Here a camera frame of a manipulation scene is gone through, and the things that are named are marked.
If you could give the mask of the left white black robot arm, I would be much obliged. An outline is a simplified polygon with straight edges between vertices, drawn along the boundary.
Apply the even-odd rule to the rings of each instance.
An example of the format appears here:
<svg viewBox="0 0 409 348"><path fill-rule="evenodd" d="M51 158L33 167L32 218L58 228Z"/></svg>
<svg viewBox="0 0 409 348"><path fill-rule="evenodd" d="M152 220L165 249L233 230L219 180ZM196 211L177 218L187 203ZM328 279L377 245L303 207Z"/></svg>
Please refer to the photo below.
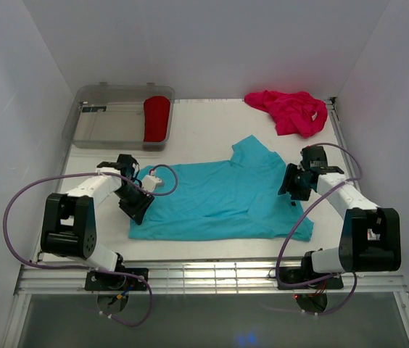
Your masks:
<svg viewBox="0 0 409 348"><path fill-rule="evenodd" d="M41 250L47 254L79 261L90 268L102 269L101 280L109 289L119 289L126 272L118 267L122 257L98 241L96 208L109 196L116 195L119 208L136 224L143 222L154 201L152 193L164 182L148 174L138 183L138 162L129 154L121 154L115 162L100 162L96 175L89 176L77 187L46 199L41 234Z"/></svg>

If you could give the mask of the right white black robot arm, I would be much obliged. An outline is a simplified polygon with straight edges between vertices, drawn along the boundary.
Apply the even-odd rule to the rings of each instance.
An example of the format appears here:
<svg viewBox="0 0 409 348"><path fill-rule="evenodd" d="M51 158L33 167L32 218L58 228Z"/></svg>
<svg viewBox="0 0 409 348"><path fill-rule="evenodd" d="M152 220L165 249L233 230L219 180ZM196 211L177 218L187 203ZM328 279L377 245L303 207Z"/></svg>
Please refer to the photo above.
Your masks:
<svg viewBox="0 0 409 348"><path fill-rule="evenodd" d="M307 252L302 258L301 282L316 288L326 274L394 272L401 266L400 216L365 198L344 171L328 163L324 143L301 150L298 165L286 167L278 191L293 201L307 201L314 191L343 219L339 245Z"/></svg>

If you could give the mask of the cyan t shirt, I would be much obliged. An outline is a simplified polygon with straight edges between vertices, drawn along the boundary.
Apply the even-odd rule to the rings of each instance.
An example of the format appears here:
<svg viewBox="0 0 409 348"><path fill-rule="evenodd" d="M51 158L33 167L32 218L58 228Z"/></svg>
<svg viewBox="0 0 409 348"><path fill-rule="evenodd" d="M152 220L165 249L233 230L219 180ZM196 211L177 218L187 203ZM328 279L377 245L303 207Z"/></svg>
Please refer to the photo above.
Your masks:
<svg viewBox="0 0 409 348"><path fill-rule="evenodd" d="M287 236L301 204L278 195L286 164L256 137L232 146L230 159L159 167L164 185L145 213L131 223L137 240L212 241Z"/></svg>

